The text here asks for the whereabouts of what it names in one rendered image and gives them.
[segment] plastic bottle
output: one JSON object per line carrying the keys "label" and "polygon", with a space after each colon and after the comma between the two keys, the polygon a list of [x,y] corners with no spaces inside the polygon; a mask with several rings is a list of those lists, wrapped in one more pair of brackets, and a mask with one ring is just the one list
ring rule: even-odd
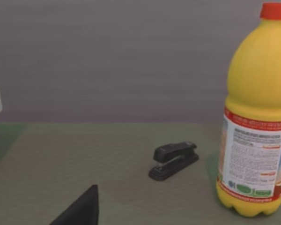
{"label": "plastic bottle", "polygon": [[281,204],[281,3],[264,3],[260,18],[230,64],[216,184],[245,217]]}

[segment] bottle label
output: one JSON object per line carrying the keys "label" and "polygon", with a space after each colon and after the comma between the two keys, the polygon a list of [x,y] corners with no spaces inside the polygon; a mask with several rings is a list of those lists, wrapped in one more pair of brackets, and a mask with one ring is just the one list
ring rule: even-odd
{"label": "bottle label", "polygon": [[225,109],[219,159],[219,186],[253,203],[281,196],[281,121],[250,120]]}

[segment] gray wall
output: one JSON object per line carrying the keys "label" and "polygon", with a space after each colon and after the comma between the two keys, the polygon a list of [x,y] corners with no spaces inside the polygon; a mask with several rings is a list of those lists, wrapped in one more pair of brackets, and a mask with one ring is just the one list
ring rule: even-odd
{"label": "gray wall", "polygon": [[0,0],[0,121],[220,121],[262,2]]}

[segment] tabletop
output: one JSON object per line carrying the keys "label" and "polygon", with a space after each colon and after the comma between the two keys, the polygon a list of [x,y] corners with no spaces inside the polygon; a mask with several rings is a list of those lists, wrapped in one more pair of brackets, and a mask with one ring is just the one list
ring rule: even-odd
{"label": "tabletop", "polygon": [[[215,192],[219,124],[0,124],[0,225],[45,225],[91,185],[100,225],[281,225],[244,218]],[[200,160],[153,181],[154,149],[192,141]]]}

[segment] bottle base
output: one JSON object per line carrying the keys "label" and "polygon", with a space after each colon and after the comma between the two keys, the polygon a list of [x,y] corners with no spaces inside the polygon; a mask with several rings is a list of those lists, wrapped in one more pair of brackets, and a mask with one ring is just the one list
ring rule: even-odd
{"label": "bottle base", "polygon": [[270,215],[276,212],[281,205],[281,197],[273,202],[254,203],[245,202],[234,198],[224,192],[218,183],[216,183],[216,190],[222,204],[227,208],[234,208],[243,217],[255,217],[260,213]]}

